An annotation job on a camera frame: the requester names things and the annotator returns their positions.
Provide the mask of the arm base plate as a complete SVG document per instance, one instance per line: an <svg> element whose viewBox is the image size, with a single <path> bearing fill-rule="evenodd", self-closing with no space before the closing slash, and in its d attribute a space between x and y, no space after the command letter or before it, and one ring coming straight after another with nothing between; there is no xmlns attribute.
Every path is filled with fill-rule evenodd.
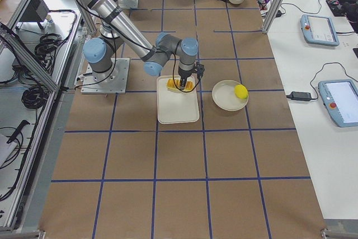
<svg viewBox="0 0 358 239"><path fill-rule="evenodd" d="M136 10L138 8L139 0L117 0L117 3L122 10Z"/></svg>
<svg viewBox="0 0 358 239"><path fill-rule="evenodd" d="M84 77L82 94L112 94L125 93L128 79L129 58L111 58L112 67L104 73L96 73L90 64L87 64L87 73Z"/></svg>

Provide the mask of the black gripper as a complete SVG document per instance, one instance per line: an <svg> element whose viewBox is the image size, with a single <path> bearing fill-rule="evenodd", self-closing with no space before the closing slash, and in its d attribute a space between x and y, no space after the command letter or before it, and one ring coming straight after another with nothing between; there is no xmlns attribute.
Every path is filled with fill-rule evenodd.
<svg viewBox="0 0 358 239"><path fill-rule="evenodd" d="M185 90L187 84L187 78L190 77L195 72L195 63L185 64L179 62L178 65L178 75L180 76L180 86L181 91Z"/></svg>

